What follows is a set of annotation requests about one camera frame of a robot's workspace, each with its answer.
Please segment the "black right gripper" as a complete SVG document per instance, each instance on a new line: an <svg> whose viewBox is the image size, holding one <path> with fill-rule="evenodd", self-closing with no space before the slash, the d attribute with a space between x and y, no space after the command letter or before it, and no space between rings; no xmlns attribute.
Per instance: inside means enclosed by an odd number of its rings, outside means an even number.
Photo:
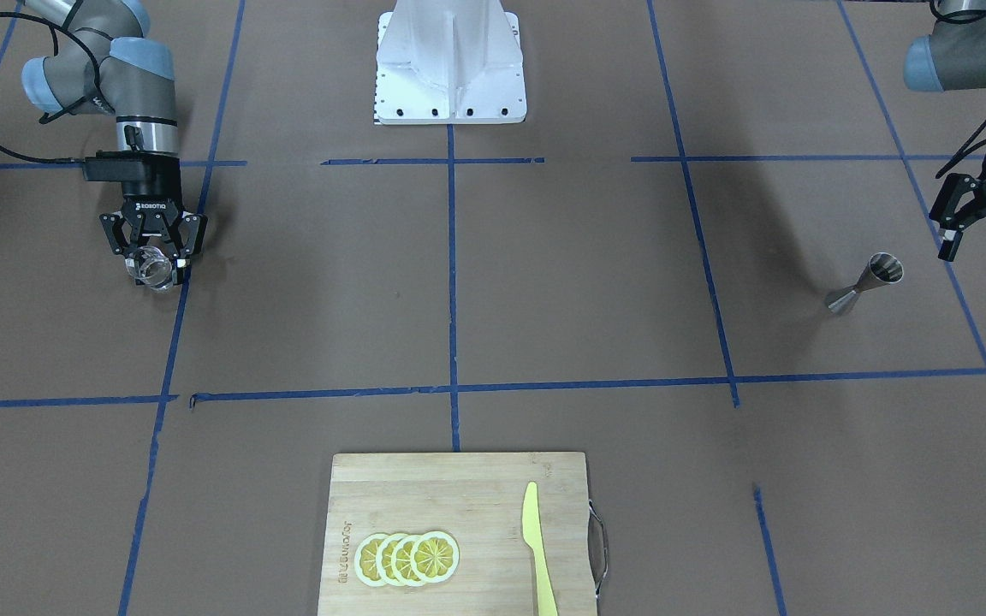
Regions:
<svg viewBox="0 0 986 616"><path fill-rule="evenodd" d="M120 210L99 215L115 256L132 257L145 240L172 240L172 284L181 285L202 253L207 216L184 213L177 157L142 151L99 152L85 159L85 180L116 183Z"/></svg>

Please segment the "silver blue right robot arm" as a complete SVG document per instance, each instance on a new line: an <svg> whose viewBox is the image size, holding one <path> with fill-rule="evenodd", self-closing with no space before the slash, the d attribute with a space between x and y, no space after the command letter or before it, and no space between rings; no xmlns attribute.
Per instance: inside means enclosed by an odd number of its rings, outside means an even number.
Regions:
<svg viewBox="0 0 986 616"><path fill-rule="evenodd" d="M81 163L86 181L121 188L120 208L99 218L110 249L137 285L152 291L181 285L202 250L207 219L183 204L171 50L149 39L150 17L140 1L30 1L27 7L68 39L22 69L42 122L114 118L115 149Z"/></svg>

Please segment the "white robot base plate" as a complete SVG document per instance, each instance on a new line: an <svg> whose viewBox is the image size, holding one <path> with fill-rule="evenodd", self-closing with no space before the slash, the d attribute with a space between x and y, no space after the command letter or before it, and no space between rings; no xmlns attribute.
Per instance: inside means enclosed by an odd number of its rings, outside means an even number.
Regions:
<svg viewBox="0 0 986 616"><path fill-rule="evenodd" d="M376 124L526 120L520 20L500 1L399 1L377 35Z"/></svg>

